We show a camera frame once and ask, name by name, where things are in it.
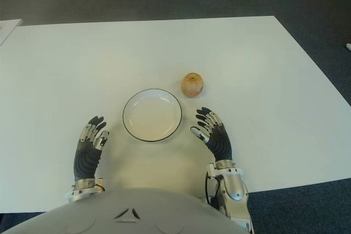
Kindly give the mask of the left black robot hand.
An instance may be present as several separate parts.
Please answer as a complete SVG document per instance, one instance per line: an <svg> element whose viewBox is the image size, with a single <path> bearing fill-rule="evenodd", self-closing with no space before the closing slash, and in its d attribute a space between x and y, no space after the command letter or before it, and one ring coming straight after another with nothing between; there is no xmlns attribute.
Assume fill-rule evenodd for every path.
<svg viewBox="0 0 351 234"><path fill-rule="evenodd" d="M93 117L83 128L79 137L73 162L75 181L94 179L103 148L109 132L102 129L106 126L104 117Z"/></svg>

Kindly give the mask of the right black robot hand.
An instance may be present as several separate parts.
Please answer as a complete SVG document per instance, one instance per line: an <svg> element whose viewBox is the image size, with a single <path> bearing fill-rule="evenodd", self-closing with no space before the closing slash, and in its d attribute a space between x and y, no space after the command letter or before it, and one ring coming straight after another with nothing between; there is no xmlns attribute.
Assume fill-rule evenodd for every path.
<svg viewBox="0 0 351 234"><path fill-rule="evenodd" d="M216 162L233 160L231 142L219 116L206 107L196 112L197 126L192 126L190 131L207 146Z"/></svg>

